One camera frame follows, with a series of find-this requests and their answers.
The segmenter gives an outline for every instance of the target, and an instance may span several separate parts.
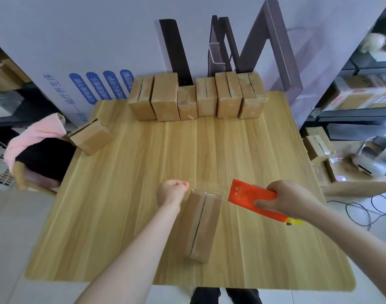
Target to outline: floor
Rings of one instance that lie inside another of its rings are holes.
[[[386,210],[386,201],[374,198],[379,210]],[[370,199],[360,201],[373,209]],[[73,303],[87,283],[28,281],[23,277],[31,250],[53,204],[53,197],[39,192],[18,192],[13,188],[0,192],[0,304],[66,304]],[[345,205],[329,203],[345,213]],[[352,217],[366,224],[366,215],[359,209],[351,209]],[[376,222],[371,233],[386,241],[386,218]],[[269,303],[375,303],[384,304],[386,299],[369,279],[351,262],[357,286],[351,293],[314,292],[291,290],[260,290],[264,304]],[[189,303],[186,290],[175,286],[152,286],[147,303]],[[232,303],[222,290],[219,303]]]

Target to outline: black pants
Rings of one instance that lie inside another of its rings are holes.
[[[226,288],[226,293],[234,304],[262,304],[257,289]],[[197,287],[190,304],[217,304],[220,288]]]

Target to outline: wood grain surface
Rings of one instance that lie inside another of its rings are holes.
[[[262,117],[247,120],[138,122],[126,100],[101,102],[97,115],[115,139],[93,156],[76,151],[26,277],[91,281],[155,214],[158,184],[176,178],[224,202],[209,263],[178,249],[180,213],[154,284],[352,290],[347,257],[314,227],[287,226],[227,202],[233,178],[260,186],[293,179],[324,202],[285,96],[268,96]]]

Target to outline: person's left arm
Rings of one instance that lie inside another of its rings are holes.
[[[76,303],[145,303],[189,183],[168,180],[157,191],[158,212]]]

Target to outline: red tape dispenser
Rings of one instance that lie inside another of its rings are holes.
[[[289,218],[277,212],[261,210],[256,208],[253,204],[253,202],[257,199],[272,201],[276,198],[277,195],[273,191],[234,179],[229,191],[228,201],[276,221],[287,223],[287,225],[300,225],[301,220]]]

